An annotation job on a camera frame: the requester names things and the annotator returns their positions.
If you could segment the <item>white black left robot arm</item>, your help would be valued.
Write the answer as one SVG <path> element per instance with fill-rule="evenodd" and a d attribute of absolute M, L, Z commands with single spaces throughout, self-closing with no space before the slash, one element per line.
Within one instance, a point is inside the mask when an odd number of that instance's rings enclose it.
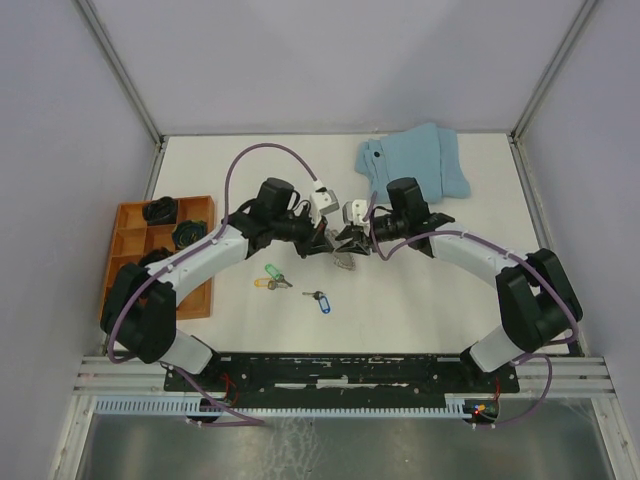
<path fill-rule="evenodd" d="M 320 182 L 300 212 L 290 202 L 294 187 L 265 180 L 257 196 L 226 217 L 221 226 L 184 250 L 141 267 L 120 268 L 106 297 L 100 320 L 110 343 L 127 351 L 125 360 L 163 363 L 186 371 L 198 389 L 209 390 L 221 378 L 214 351 L 177 327 L 179 304 L 223 270 L 245 261 L 272 241 L 290 242 L 305 258 L 330 253 L 326 217 L 339 208 L 335 193 Z"/>

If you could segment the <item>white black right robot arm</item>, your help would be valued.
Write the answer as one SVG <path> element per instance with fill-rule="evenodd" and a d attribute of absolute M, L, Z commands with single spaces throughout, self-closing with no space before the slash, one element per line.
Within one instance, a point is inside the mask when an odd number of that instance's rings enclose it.
<path fill-rule="evenodd" d="M 582 307 L 557 255 L 541 248 L 520 253 L 499 246 L 457 222 L 431 211 L 414 178 L 387 186 L 390 205 L 375 213 L 376 200 L 353 200 L 342 208 L 344 229 L 338 239 L 344 252 L 371 255 L 392 243 L 383 260 L 403 247 L 453 264 L 482 280 L 497 293 L 500 323 L 461 354 L 459 379 L 481 391 L 503 365 L 532 357 L 539 349 L 570 344 L 579 333 Z"/>

